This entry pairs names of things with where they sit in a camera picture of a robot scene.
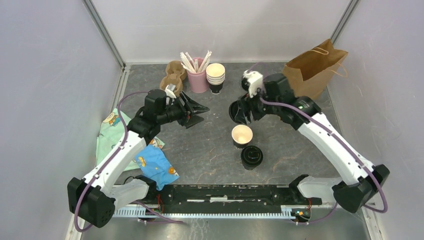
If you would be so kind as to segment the brown cardboard cup carriers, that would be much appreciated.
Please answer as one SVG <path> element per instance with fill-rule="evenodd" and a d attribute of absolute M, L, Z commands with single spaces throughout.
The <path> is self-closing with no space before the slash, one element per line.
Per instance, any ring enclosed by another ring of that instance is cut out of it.
<path fill-rule="evenodd" d="M 182 62 L 178 60 L 170 61 L 165 69 L 166 76 L 161 80 L 159 88 L 165 90 L 170 84 L 175 85 L 173 93 L 179 97 L 183 91 L 183 81 L 187 78 L 188 73 L 182 66 Z"/>

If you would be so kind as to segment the brown paper takeout bag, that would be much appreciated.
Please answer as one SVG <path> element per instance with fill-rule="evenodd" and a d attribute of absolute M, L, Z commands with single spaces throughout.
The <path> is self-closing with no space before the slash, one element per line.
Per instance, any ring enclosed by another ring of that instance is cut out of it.
<path fill-rule="evenodd" d="M 346 78 L 343 61 L 348 52 L 334 48 L 330 39 L 287 62 L 282 73 L 296 97 L 316 100 L 327 88 L 334 75 Z"/>

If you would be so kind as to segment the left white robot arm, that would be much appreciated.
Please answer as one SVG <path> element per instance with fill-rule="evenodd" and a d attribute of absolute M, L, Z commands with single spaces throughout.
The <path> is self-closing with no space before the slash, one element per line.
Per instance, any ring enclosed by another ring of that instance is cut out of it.
<path fill-rule="evenodd" d="M 82 178 L 73 177 L 67 184 L 69 210 L 74 215 L 74 228 L 83 233 L 92 226 L 102 228 L 115 210 L 142 200 L 153 203 L 157 190 L 143 179 L 114 186 L 135 158 L 160 133 L 161 126 L 177 122 L 190 128 L 203 121 L 202 113 L 210 109 L 181 92 L 171 96 L 161 89 L 146 92 L 144 105 L 129 123 L 123 123 L 124 133 L 111 152 Z"/>

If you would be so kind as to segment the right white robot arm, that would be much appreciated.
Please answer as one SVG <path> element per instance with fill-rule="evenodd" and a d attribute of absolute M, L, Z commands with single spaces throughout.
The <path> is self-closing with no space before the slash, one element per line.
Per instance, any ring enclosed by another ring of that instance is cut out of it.
<path fill-rule="evenodd" d="M 355 213 L 368 207 L 368 201 L 380 195 L 380 213 L 388 211 L 382 190 L 390 171 L 375 165 L 356 151 L 332 126 L 317 103 L 308 96 L 296 96 L 288 79 L 281 73 L 263 76 L 258 71 L 245 71 L 241 85 L 246 93 L 234 101 L 229 109 L 231 119 L 238 124 L 259 121 L 275 115 L 312 142 L 338 172 L 337 178 L 301 176 L 289 189 L 289 199 L 302 204 L 308 198 L 337 203 L 344 210 Z"/>

